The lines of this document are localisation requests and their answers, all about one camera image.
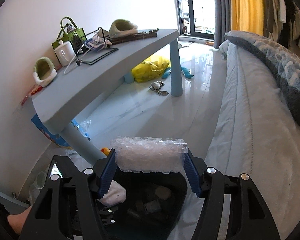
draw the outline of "blue toy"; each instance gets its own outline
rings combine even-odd
[[[194,75],[191,75],[190,69],[187,69],[185,67],[181,67],[181,73],[186,77],[186,78],[193,78]],[[167,67],[164,73],[162,74],[161,78],[165,79],[171,74],[171,67]]]
[[[187,69],[185,67],[181,67],[181,73],[186,77],[186,78],[193,78],[194,75],[191,75],[190,69]]]
[[[162,74],[162,78],[163,79],[167,78],[168,76],[170,76],[170,73],[171,73],[171,67],[167,67],[164,73]]]

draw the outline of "white wall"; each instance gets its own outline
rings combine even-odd
[[[31,102],[16,110],[34,84],[41,56],[56,64],[51,43],[63,16],[85,32],[118,18],[146,28],[177,28],[174,0],[6,0],[0,8],[0,190],[18,192],[49,141],[30,122]]]

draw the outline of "gray curtain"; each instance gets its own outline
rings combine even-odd
[[[231,25],[231,0],[215,0],[216,29],[214,33],[214,47],[219,48],[225,41],[225,33]]]

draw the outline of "green tote bag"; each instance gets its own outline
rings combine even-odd
[[[65,28],[69,24],[62,26],[62,22],[65,19],[68,19],[74,27],[74,30],[70,33],[67,33],[65,31]],[[63,42],[70,41],[72,43],[74,51],[77,52],[78,49],[81,47],[81,45],[87,40],[87,38],[85,37],[83,28],[78,28],[77,25],[74,23],[74,21],[70,17],[62,18],[62,20],[60,21],[60,26],[61,26],[61,31],[59,32],[58,38],[55,42],[52,43],[53,50],[55,50],[56,47],[59,46],[60,41],[63,41]]]

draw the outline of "metal bolt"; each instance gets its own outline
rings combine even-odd
[[[86,175],[90,175],[92,173],[93,173],[93,169],[88,168],[88,169],[84,170],[84,174],[86,174]]]
[[[244,180],[248,180],[249,179],[249,175],[248,174],[242,174],[241,178]]]
[[[51,180],[57,180],[59,179],[59,175],[58,174],[53,174],[51,177],[50,177]]]
[[[216,173],[216,169],[215,168],[207,168],[207,172],[210,173],[210,174],[213,174],[213,173]]]

